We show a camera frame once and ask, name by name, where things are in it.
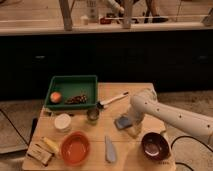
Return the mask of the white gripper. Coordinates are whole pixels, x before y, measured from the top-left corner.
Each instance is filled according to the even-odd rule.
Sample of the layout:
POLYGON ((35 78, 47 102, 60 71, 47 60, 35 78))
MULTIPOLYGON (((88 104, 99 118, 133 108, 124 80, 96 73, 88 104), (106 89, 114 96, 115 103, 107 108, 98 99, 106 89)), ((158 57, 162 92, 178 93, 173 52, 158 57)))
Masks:
POLYGON ((131 127, 127 129, 127 134, 132 138, 137 138, 142 132, 142 121, 145 114, 136 111, 133 107, 129 107, 127 110, 127 117, 133 123, 131 127))

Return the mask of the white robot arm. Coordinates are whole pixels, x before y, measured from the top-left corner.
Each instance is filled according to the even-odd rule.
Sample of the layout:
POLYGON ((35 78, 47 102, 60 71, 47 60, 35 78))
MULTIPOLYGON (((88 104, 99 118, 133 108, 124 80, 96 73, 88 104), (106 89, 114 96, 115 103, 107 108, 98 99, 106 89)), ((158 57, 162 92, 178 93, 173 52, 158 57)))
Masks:
POLYGON ((163 104, 158 101, 154 89, 143 89, 133 94, 130 111, 156 117, 213 147, 213 117, 163 104))

